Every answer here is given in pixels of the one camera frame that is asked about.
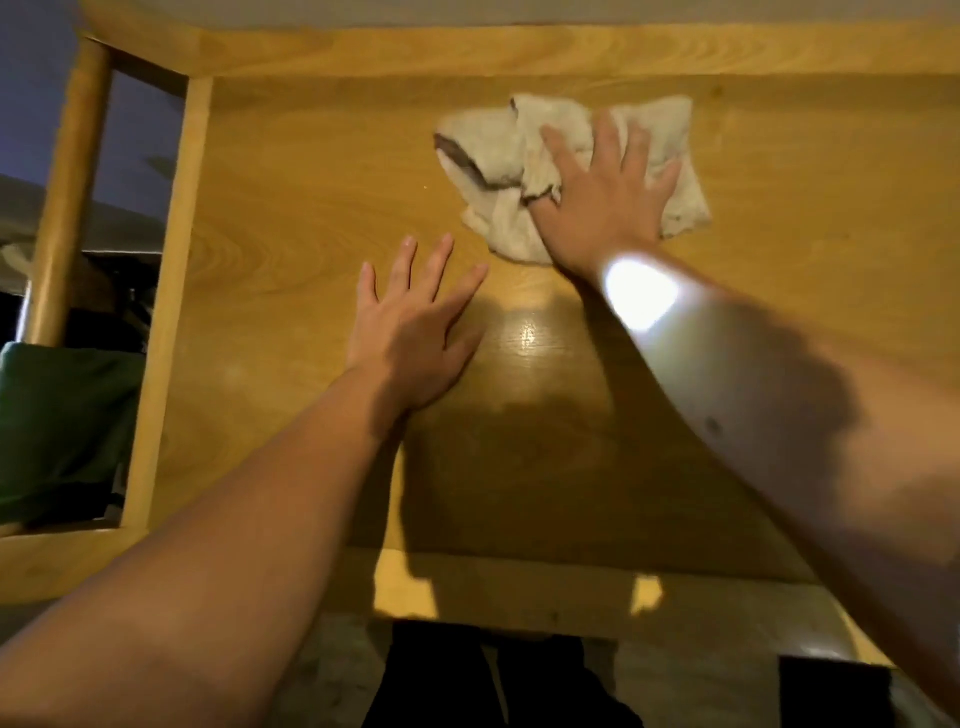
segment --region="finger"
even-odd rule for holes
[[[566,139],[559,130],[550,126],[542,127],[540,136],[543,137],[543,145],[549,150],[553,163],[557,165],[561,182],[570,184],[572,180],[583,174],[583,167],[566,146]]]
[[[475,265],[457,282],[456,287],[450,291],[438,308],[445,326],[449,327],[464,312],[467,304],[473,300],[473,296],[483,284],[489,270],[488,265]]]
[[[467,364],[470,363],[470,360],[477,353],[477,349],[480,348],[485,333],[483,329],[479,328],[459,336],[446,347],[444,366],[451,382],[464,372]]]
[[[362,311],[376,304],[376,271],[370,263],[364,263],[360,268],[360,280],[357,281],[357,310]]]
[[[540,237],[544,240],[556,239],[556,234],[560,231],[560,208],[554,202],[550,195],[538,197],[527,204],[530,210],[530,217],[534,219],[534,225],[540,231]]]
[[[630,122],[627,129],[627,153],[623,157],[623,174],[631,180],[643,182],[650,163],[650,133],[641,128],[636,121]]]
[[[430,302],[437,298],[437,291],[440,290],[440,281],[444,279],[446,262],[450,259],[451,253],[453,253],[453,235],[448,232],[440,239],[437,247],[434,248],[433,253],[430,254],[430,259],[426,264],[426,270],[423,272],[423,276],[417,284],[417,289],[420,294]]]
[[[620,134],[608,109],[593,114],[593,161],[590,169],[610,175],[620,172]]]
[[[671,159],[667,162],[667,165],[663,167],[663,171],[660,172],[660,176],[657,177],[656,181],[650,185],[650,191],[655,193],[657,197],[666,205],[666,201],[673,197],[673,193],[677,191],[677,182],[680,180],[680,172],[683,169],[683,164],[678,158]]]
[[[417,254],[417,241],[413,235],[407,235],[400,243],[394,267],[390,271],[390,285],[387,286],[387,298],[392,299],[410,290],[410,268]]]

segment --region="hand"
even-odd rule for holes
[[[585,170],[552,127],[540,131],[563,182],[557,205],[547,195],[530,203],[530,214],[554,261],[589,282],[615,255],[649,249],[660,240],[660,220],[677,188],[680,161],[672,160],[649,187],[644,182],[650,135],[631,123],[627,152],[608,111],[593,117],[593,162]]]
[[[483,338],[483,330],[454,341],[447,341],[447,334],[480,288],[488,266],[475,266],[446,298],[436,301],[453,252],[453,236],[441,239],[426,271],[411,285],[416,252],[417,241],[412,237],[400,244],[383,301],[376,297],[376,274],[370,263],[364,263],[357,284],[347,368],[367,372],[381,384],[388,406],[384,416],[391,421],[429,404],[453,386]]]

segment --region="white cloth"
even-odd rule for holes
[[[670,96],[640,106],[612,109],[627,146],[627,124],[635,120],[650,133],[647,181],[666,163],[680,158],[677,191],[663,213],[664,237],[710,221],[710,210],[690,159],[689,131],[693,102]],[[518,94],[504,109],[473,109],[447,116],[437,128],[437,155],[450,180],[464,196],[467,227],[487,238],[491,250],[510,260],[549,265],[550,256],[534,225],[526,201],[551,194],[559,201],[560,173],[540,138],[544,124],[559,129],[567,146],[588,167],[593,157],[590,112],[570,99]]]

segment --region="person's left hand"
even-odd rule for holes
[[[404,239],[382,301],[376,297],[373,266],[364,263],[360,271],[347,368],[364,371],[382,385],[393,418],[444,394],[483,338],[481,329],[447,341],[450,327],[473,299],[488,271],[486,265],[474,266],[444,299],[437,301],[452,251],[453,236],[447,234],[437,244],[420,279],[411,283],[417,241]]]

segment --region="black pants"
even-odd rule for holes
[[[394,624],[383,682],[364,728],[505,726],[496,687],[470,627],[416,621]],[[511,726],[642,728],[584,666],[583,643],[498,640],[497,669]]]

